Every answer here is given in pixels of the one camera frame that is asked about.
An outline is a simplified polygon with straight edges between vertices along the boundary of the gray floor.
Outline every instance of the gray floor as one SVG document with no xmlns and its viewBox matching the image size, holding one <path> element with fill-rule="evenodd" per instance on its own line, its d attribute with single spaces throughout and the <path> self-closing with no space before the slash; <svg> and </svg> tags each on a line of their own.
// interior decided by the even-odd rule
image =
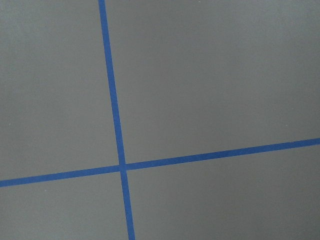
<svg viewBox="0 0 320 240">
<path fill-rule="evenodd" d="M 127 163 L 320 137 L 319 2 L 106 8 Z M 128 171 L 136 239 L 320 239 L 319 155 Z M 98 1 L 0 0 L 0 181 L 118 164 Z M 128 239 L 121 187 L 1 187 L 0 239 Z"/>
</svg>

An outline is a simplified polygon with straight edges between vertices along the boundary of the blue tape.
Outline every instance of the blue tape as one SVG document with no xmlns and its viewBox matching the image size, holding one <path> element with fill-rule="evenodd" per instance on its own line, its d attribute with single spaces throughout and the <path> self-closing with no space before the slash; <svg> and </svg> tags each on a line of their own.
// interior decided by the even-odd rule
<svg viewBox="0 0 320 240">
<path fill-rule="evenodd" d="M 76 170 L 76 171 L 66 171 L 66 172 L 52 173 L 52 174 L 39 175 L 39 176 L 29 176 L 29 177 L 15 178 L 15 179 L 9 179 L 9 180 L 1 180 L 0 188 L 15 186 L 15 185 L 33 184 L 33 183 L 61 180 L 61 179 L 71 179 L 71 178 L 92 176 L 92 175 L 98 175 L 98 174 L 108 174 L 108 173 L 115 173 L 115 172 L 119 172 L 118 165 L 104 166 L 104 167 L 97 167 L 97 168 Z"/>
<path fill-rule="evenodd" d="M 220 159 L 220 158 L 234 157 L 234 156 L 240 156 L 240 155 L 257 154 L 257 153 L 264 153 L 264 152 L 271 152 L 271 151 L 278 151 L 278 150 L 285 150 L 285 149 L 301 148 L 301 147 L 307 147 L 307 146 L 313 146 L 313 145 L 320 145 L 320 138 L 293 141 L 293 142 L 284 142 L 284 143 L 277 143 L 277 144 L 263 145 L 263 146 L 254 146 L 254 147 L 240 148 L 240 149 L 234 149 L 234 150 L 217 151 L 217 152 L 203 153 L 203 154 L 197 154 L 197 155 L 164 158 L 159 160 L 128 163 L 126 165 L 126 169 L 127 170 L 146 169 L 146 168 L 153 168 L 153 167 L 173 165 L 173 164 L 182 164 L 182 163 L 190 163 L 190 162 L 204 161 L 204 160 L 210 160 L 210 159 Z"/>
<path fill-rule="evenodd" d="M 107 70 L 109 91 L 110 91 L 110 98 L 111 98 L 113 124 L 114 124 L 115 138 L 116 138 L 116 147 L 118 152 L 119 169 L 120 169 L 120 175 L 121 175 L 121 186 L 122 186 L 122 193 L 123 193 L 126 226 L 127 226 L 129 240 L 135 240 L 136 238 L 135 238 L 135 231 L 134 231 L 134 222 L 132 217 L 128 176 L 126 171 L 125 150 L 124 150 L 124 143 L 122 138 L 114 67 L 113 67 L 112 55 L 111 55 L 106 4 L 104 0 L 98 0 L 98 2 L 99 2 L 101 30 L 102 30 L 102 38 L 103 38 L 103 46 L 104 46 L 104 56 L 105 56 L 106 70 Z"/>
</svg>

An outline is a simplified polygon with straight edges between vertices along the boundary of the horizontal blue line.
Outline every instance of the horizontal blue line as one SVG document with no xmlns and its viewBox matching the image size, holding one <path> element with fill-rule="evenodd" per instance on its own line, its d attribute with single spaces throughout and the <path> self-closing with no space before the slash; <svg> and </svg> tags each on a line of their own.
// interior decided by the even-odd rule
<svg viewBox="0 0 320 240">
<path fill-rule="evenodd" d="M 52 174 L 40 175 L 40 176 L 28 176 L 28 177 L 22 177 L 22 178 L 0 180 L 0 188 L 15 186 L 15 185 L 33 184 L 33 183 L 61 180 L 61 179 L 71 179 L 71 178 L 92 176 L 92 175 L 98 175 L 98 174 L 108 174 L 108 173 L 115 173 L 115 172 L 119 172 L 119 165 L 104 166 L 104 167 L 97 167 L 97 168 L 76 170 L 76 171 L 66 171 L 66 172 L 52 173 Z"/>
<path fill-rule="evenodd" d="M 173 165 L 173 164 L 183 164 L 183 163 L 197 162 L 197 161 L 210 160 L 210 159 L 220 159 L 220 158 L 234 157 L 234 156 L 240 156 L 240 155 L 257 154 L 257 153 L 264 153 L 264 152 L 271 152 L 271 151 L 278 151 L 278 150 L 285 150 L 285 149 L 301 148 L 301 147 L 307 147 L 307 146 L 313 146 L 313 145 L 320 145 L 320 138 L 284 142 L 284 143 L 277 143 L 277 144 L 263 145 L 263 146 L 254 146 L 254 147 L 240 148 L 240 149 L 234 149 L 234 150 L 217 151 L 217 152 L 203 153 L 203 154 L 197 154 L 197 155 L 164 158 L 159 160 L 128 163 L 126 165 L 126 169 L 127 170 L 146 169 L 146 168 L 160 167 L 160 166 Z"/>
</svg>

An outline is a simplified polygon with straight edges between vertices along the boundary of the gray surface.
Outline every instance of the gray surface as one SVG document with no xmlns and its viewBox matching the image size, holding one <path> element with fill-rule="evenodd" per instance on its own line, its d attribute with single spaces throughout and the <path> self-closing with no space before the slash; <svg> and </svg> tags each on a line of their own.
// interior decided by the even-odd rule
<svg viewBox="0 0 320 240">
<path fill-rule="evenodd" d="M 319 137 L 319 2 L 106 2 L 127 162 Z"/>
<path fill-rule="evenodd" d="M 119 173 L 0 188 L 0 239 L 127 240 Z"/>
<path fill-rule="evenodd" d="M 0 179 L 118 163 L 98 1 L 0 0 Z"/>
<path fill-rule="evenodd" d="M 320 147 L 128 172 L 137 240 L 320 239 Z"/>
</svg>

